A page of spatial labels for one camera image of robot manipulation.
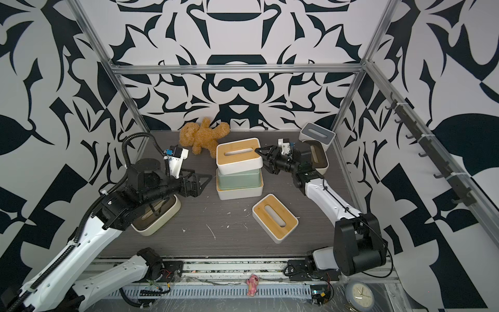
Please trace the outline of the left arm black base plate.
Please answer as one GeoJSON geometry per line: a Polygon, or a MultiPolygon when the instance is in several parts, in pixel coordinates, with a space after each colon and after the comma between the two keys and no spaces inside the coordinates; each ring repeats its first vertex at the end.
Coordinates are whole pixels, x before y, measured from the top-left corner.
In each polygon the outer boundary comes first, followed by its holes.
{"type": "Polygon", "coordinates": [[[157,282],[172,283],[183,275],[183,261],[163,261],[157,282]]]}

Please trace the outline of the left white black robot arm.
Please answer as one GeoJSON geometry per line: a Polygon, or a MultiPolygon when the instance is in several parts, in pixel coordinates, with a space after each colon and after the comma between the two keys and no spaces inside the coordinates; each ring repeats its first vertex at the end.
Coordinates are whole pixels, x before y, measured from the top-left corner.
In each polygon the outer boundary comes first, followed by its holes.
{"type": "Polygon", "coordinates": [[[132,163],[129,143],[150,133],[135,133],[122,142],[126,173],[115,186],[101,191],[88,208],[74,237],[40,273],[19,289],[9,289],[1,296],[7,311],[85,311],[122,287],[147,279],[154,283],[161,277],[162,257],[152,248],[144,248],[121,265],[85,280],[78,278],[89,264],[119,237],[147,208],[176,195],[198,197],[213,179],[184,169],[188,151],[179,146],[163,150],[154,147],[163,161],[141,159],[132,163]]]}

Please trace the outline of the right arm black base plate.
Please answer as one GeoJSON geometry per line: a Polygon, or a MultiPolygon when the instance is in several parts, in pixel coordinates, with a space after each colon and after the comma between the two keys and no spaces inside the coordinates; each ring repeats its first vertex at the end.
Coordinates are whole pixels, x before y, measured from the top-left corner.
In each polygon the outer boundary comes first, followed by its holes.
{"type": "Polygon", "coordinates": [[[291,259],[283,269],[283,274],[291,282],[323,281],[336,282],[340,280],[340,271],[332,270],[311,270],[307,266],[306,260],[291,259]]]}

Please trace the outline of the green tissue box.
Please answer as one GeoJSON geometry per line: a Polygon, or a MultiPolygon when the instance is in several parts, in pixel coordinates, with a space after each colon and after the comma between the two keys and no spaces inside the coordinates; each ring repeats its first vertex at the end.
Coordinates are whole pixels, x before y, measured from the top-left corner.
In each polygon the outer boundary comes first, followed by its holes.
{"type": "Polygon", "coordinates": [[[221,191],[256,188],[262,185],[261,170],[248,170],[234,174],[222,174],[217,170],[217,187],[221,191]]]}

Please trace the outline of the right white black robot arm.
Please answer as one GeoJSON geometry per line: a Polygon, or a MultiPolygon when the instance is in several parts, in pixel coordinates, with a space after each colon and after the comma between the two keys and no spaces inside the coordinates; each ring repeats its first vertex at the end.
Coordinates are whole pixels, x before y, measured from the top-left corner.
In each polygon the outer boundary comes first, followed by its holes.
{"type": "Polygon", "coordinates": [[[295,146],[287,151],[283,146],[267,146],[255,152],[269,173],[291,174],[295,187],[334,225],[333,246],[313,250],[307,257],[311,272],[338,270],[351,276],[386,264],[389,249],[382,239],[378,219],[354,208],[333,190],[313,166],[310,147],[295,146]]]}

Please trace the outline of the white bamboo tissue box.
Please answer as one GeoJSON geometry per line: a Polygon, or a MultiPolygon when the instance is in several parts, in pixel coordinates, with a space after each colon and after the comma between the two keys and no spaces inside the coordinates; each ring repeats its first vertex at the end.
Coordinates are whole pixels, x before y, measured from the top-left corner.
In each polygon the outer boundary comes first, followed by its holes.
{"type": "Polygon", "coordinates": [[[276,244],[281,244],[299,225],[298,219],[273,194],[257,202],[252,215],[276,244]]]}
{"type": "Polygon", "coordinates": [[[220,188],[220,182],[219,179],[216,180],[216,190],[219,196],[219,199],[224,201],[224,200],[238,200],[238,199],[243,199],[243,198],[252,198],[252,197],[258,197],[262,195],[264,183],[263,179],[261,180],[261,184],[258,187],[252,187],[252,188],[234,188],[234,189],[227,189],[227,190],[222,190],[220,188]]]}
{"type": "Polygon", "coordinates": [[[216,164],[222,175],[236,174],[263,167],[263,160],[255,150],[260,148],[258,138],[219,144],[216,149],[216,164]]]}

